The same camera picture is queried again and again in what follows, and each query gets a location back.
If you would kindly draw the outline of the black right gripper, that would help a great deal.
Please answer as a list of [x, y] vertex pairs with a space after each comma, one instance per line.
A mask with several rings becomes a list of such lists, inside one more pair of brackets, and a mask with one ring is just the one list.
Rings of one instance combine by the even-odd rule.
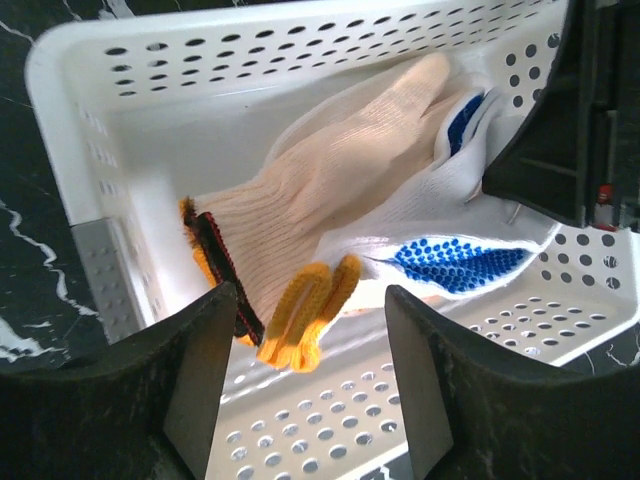
[[639, 3], [570, 1], [529, 115], [483, 192], [573, 227], [639, 231]]

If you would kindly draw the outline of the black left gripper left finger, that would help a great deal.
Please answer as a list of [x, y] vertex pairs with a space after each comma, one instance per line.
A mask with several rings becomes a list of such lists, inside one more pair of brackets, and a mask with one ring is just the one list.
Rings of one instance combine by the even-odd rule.
[[5, 479], [202, 479], [237, 300], [224, 283], [56, 369], [1, 377]]

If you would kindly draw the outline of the cream knit glove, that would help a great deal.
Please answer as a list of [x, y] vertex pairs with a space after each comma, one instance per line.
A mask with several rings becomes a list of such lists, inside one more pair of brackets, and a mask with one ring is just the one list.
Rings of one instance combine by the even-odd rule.
[[431, 164], [458, 101], [451, 64], [433, 53], [325, 100], [291, 125], [251, 180], [180, 203], [193, 255], [213, 284], [238, 295], [234, 334], [261, 344], [294, 274], [321, 236], [382, 204]]

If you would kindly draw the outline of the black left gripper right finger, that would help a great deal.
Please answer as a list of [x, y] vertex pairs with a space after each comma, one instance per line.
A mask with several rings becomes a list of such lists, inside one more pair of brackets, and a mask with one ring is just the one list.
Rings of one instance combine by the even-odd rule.
[[635, 479], [639, 369], [525, 357], [398, 286], [385, 317], [417, 479]]

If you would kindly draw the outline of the white plastic storage basket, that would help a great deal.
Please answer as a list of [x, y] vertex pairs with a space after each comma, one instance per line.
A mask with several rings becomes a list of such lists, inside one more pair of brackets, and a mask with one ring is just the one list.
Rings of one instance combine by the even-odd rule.
[[[151, 327], [203, 297], [213, 283], [194, 258], [181, 201], [251, 180], [297, 120], [406, 61], [449, 59], [448, 88], [460, 97], [440, 128], [473, 89], [500, 90], [485, 174], [546, 85], [569, 2], [309, 1], [44, 34], [26, 83], [101, 315]], [[385, 317], [391, 286], [567, 370], [636, 325], [638, 232], [555, 221], [549, 246], [504, 287], [447, 300], [390, 285], [378, 307], [346, 311], [320, 339], [311, 372], [260, 360], [275, 312], [257, 346], [233, 329], [204, 479], [355, 479], [409, 454]]]

